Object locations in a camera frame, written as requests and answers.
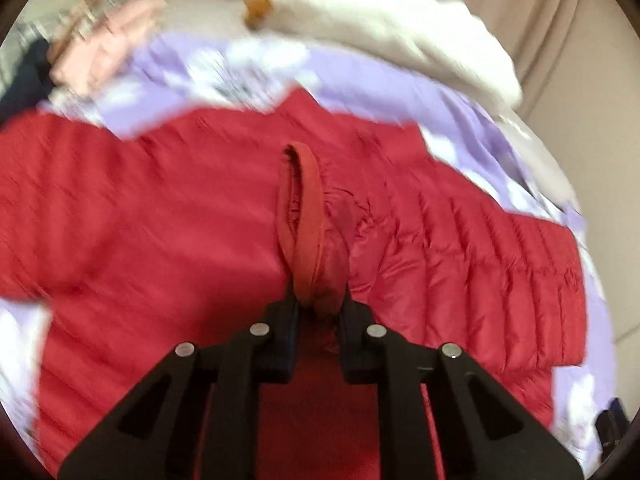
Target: clothing pile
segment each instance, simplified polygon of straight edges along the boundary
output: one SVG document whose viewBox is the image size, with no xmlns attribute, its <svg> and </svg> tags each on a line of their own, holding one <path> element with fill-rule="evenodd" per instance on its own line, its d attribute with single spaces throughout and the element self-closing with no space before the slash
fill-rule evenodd
<svg viewBox="0 0 640 480">
<path fill-rule="evenodd" d="M 150 38 L 161 0 L 85 5 L 25 57 L 0 134 L 6 351 L 46 335 L 1 400 L 50 472 L 176 344 L 228 339 L 300 280 L 313 190 L 301 357 L 264 389 L 261 478 L 378 476 L 375 390 L 337 361 L 347 285 L 409 341 L 465 348 L 591 467 L 614 357 L 585 224 L 484 108 L 343 48 Z M 62 96 L 25 112 L 48 62 Z M 22 324 L 36 303 L 50 319 Z"/>
</svg>

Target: jacket sleeve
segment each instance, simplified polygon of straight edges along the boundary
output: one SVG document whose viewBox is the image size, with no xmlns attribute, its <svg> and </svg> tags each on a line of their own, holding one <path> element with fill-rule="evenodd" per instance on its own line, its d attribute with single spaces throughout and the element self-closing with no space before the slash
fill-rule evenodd
<svg viewBox="0 0 640 480">
<path fill-rule="evenodd" d="M 121 209 L 124 144 L 110 132 L 28 112 L 0 133 L 0 296 L 79 285 Z"/>
</svg>

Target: bed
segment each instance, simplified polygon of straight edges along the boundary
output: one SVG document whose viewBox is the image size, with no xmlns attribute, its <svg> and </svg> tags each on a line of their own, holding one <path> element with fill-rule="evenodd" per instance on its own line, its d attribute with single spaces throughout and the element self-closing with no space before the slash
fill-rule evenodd
<svg viewBox="0 0 640 480">
<path fill-rule="evenodd" d="M 308 43 L 291 43 L 282 38 L 261 38 L 260 40 L 248 38 L 249 33 L 240 20 L 243 5 L 239 0 L 167 1 L 169 7 L 165 27 L 173 33 L 163 34 L 146 50 L 137 53 L 122 79 L 116 82 L 101 101 L 91 103 L 89 106 L 67 105 L 65 109 L 58 109 L 56 112 L 87 121 L 99 121 L 121 137 L 135 136 L 142 124 L 157 117 L 158 113 L 158 110 L 154 110 L 151 114 L 153 117 L 149 118 L 139 114 L 127 115 L 127 107 L 131 110 L 134 108 L 151 110 L 152 103 L 158 102 L 157 96 L 151 97 L 150 89 L 140 89 L 140 81 L 153 85 L 156 90 L 167 92 L 167 99 L 172 102 L 172 106 L 162 108 L 168 110 L 167 113 L 179 113 L 186 104 L 184 100 L 177 99 L 176 95 L 181 95 L 185 88 L 188 88 L 190 94 L 198 93 L 202 90 L 202 81 L 198 80 L 197 72 L 190 73 L 189 70 L 182 72 L 178 70 L 175 76 L 167 80 L 165 77 L 167 66 L 164 60 L 177 57 L 183 62 L 183 68 L 188 69 L 190 56 L 203 50 L 216 54 L 215 59 L 209 57 L 206 60 L 206 63 L 209 63 L 209 69 L 226 64 L 225 74 L 234 73 L 236 77 L 237 72 L 241 72 L 246 64 L 250 64 L 252 68 L 255 68 L 256 64 L 264 68 L 264 52 L 273 52 L 273 59 L 293 59 L 293 63 L 280 67 L 282 72 L 274 80 L 277 81 L 279 78 L 282 83 L 293 79 L 314 92 L 314 96 L 327 108 L 346 110 L 362 116 L 370 116 L 372 109 L 380 109 L 380 105 L 386 99 L 384 94 L 376 94 L 375 89 L 379 87 L 375 84 L 376 75 L 378 81 L 397 78 L 399 90 L 420 88 L 422 83 L 420 78 L 412 79 L 410 75 L 399 74 L 393 67 L 378 60 L 353 52 L 332 50 L 331 47 L 323 44 L 309 46 Z M 497 9 L 503 8 L 502 6 L 508 0 L 465 1 L 472 11 L 484 18 L 488 27 L 502 41 L 516 61 L 518 76 L 525 93 L 524 104 L 518 110 L 518 114 L 529 118 L 530 122 L 537 120 L 543 123 L 542 117 L 545 115 L 543 106 L 550 106 L 549 102 L 545 101 L 546 88 L 554 81 L 554 75 L 558 70 L 556 62 L 558 59 L 562 60 L 562 49 L 566 48 L 568 42 L 570 43 L 570 24 L 580 11 L 580 0 L 544 0 L 548 7 L 545 7 L 545 12 L 540 12 L 540 16 L 545 17 L 545 23 L 531 23 L 529 20 L 524 20 L 527 23 L 523 23 L 517 16 L 498 12 Z M 520 0 L 519 9 L 522 10 L 522 6 L 528 4 L 529 11 L 533 12 L 533 9 L 537 8 L 537 2 L 539 0 Z M 193 16 L 203 14 L 215 16 L 215 19 L 204 26 L 200 20 L 193 19 Z M 514 27 L 514 20 L 519 28 Z M 187 46 L 183 33 L 197 34 L 204 39 L 197 40 L 200 43 L 194 40 L 196 43 Z M 226 41 L 213 40 L 220 37 L 225 38 Z M 241 56 L 237 54 L 238 51 L 242 51 Z M 238 63 L 239 58 L 241 59 L 240 67 L 232 66 L 230 69 L 229 65 Z M 342 70 L 335 69 L 332 72 L 322 69 L 322 67 L 331 66 L 341 66 Z M 375 75 L 372 77 L 373 83 L 368 87 L 368 93 L 364 92 L 367 86 L 353 88 L 346 80 L 337 82 L 340 80 L 340 75 L 346 75 L 348 80 L 353 80 L 354 73 Z M 229 77 L 225 80 L 226 83 L 229 83 Z M 237 81 L 231 77 L 231 83 L 237 83 Z M 273 100 L 277 99 L 277 90 L 278 88 L 247 95 L 246 92 L 234 94 L 234 90 L 230 89 L 224 95 L 218 93 L 215 97 L 207 97 L 226 101 L 218 101 L 217 104 L 228 105 L 229 101 L 232 101 L 232 104 L 249 103 L 252 107 L 260 107 L 271 105 Z M 365 93 L 364 102 L 359 103 L 349 99 L 349 95 L 357 93 L 362 95 L 363 92 Z M 454 167 L 460 171 L 466 171 L 469 179 L 479 187 L 490 194 L 495 193 L 496 198 L 505 208 L 541 218 L 555 219 L 569 225 L 580 243 L 586 288 L 590 297 L 588 352 L 583 366 L 556 370 L 554 433 L 578 458 L 585 472 L 590 473 L 598 463 L 599 454 L 593 421 L 596 414 L 608 406 L 615 394 L 615 357 L 614 332 L 610 325 L 602 284 L 586 248 L 584 223 L 575 211 L 580 207 L 586 207 L 583 195 L 579 192 L 576 197 L 573 187 L 553 156 L 519 116 L 505 112 L 494 118 L 497 128 L 492 129 L 492 132 L 497 136 L 484 144 L 479 142 L 477 146 L 482 156 L 488 155 L 489 159 L 500 168 L 500 177 L 502 178 L 504 174 L 509 179 L 506 186 L 508 192 L 502 197 L 497 191 L 499 184 L 495 183 L 495 172 L 491 171 L 490 165 L 486 162 L 479 164 L 477 168 L 456 166 L 461 158 L 460 148 L 456 146 L 454 139 L 441 135 L 444 128 L 438 127 L 433 111 L 430 115 L 421 112 L 421 107 L 425 107 L 424 102 L 416 102 L 413 110 L 402 108 L 399 102 L 393 103 L 389 105 L 389 112 L 386 115 L 375 118 L 391 121 L 409 118 L 418 121 L 424 127 L 425 140 L 434 155 L 443 160 L 448 159 Z M 503 146 L 501 151 L 496 148 L 496 144 L 500 145 L 501 139 L 509 141 L 510 149 Z M 504 152 L 511 153 L 514 162 L 505 162 Z M 508 164 L 522 164 L 526 169 L 522 170 L 520 177 L 511 178 L 510 172 L 505 170 Z M 2 354 L 22 356 L 21 362 L 1 364 L 6 390 L 2 403 L 25 442 L 33 449 L 34 441 L 30 435 L 30 420 L 36 409 L 33 403 L 33 389 L 38 373 L 38 354 L 41 351 L 40 345 L 47 329 L 48 319 L 46 306 L 41 305 L 36 308 L 33 305 L 8 303 L 5 304 L 0 317 L 0 326 L 10 335 L 3 339 L 6 348 Z"/>
</svg>

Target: dark object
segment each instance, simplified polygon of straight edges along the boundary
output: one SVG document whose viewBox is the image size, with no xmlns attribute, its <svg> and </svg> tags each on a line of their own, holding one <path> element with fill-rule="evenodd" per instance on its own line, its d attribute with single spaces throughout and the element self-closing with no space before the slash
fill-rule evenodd
<svg viewBox="0 0 640 480">
<path fill-rule="evenodd" d="M 604 462 L 629 430 L 631 424 L 620 399 L 611 401 L 609 409 L 604 410 L 596 420 L 596 430 L 602 444 L 601 460 Z"/>
<path fill-rule="evenodd" d="M 174 480 L 196 470 L 203 480 L 256 478 L 257 388 L 292 378 L 299 312 L 289 295 L 224 345 L 178 345 L 69 455 L 58 479 Z M 582 478 L 562 445 L 459 346 L 410 344 L 348 295 L 339 320 L 346 381 L 378 385 L 383 480 L 437 478 L 422 384 L 448 478 Z"/>
<path fill-rule="evenodd" d="M 49 97 L 54 84 L 49 77 L 47 61 L 49 41 L 34 41 L 22 58 L 15 78 L 0 99 L 0 127 L 17 114 L 34 107 Z"/>
</svg>

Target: red puffer jacket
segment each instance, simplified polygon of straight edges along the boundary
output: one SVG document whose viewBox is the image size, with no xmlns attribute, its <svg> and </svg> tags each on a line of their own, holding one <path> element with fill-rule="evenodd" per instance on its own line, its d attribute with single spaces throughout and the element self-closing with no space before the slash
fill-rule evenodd
<svg viewBox="0 0 640 480">
<path fill-rule="evenodd" d="M 51 472 L 174 345 L 221 342 L 282 297 L 291 141 L 318 161 L 324 285 L 348 273 L 379 322 L 460 344 L 550 424 L 552 367 L 584 353 L 574 238 L 505 213 L 416 126 L 332 116 L 303 91 L 272 114 L 196 110 L 131 142 L 34 113 L 0 137 L 0 295 L 53 311 L 37 427 Z M 335 351 L 318 322 L 294 383 L 264 389 L 260 478 L 377 478 L 375 392 L 342 384 Z"/>
</svg>

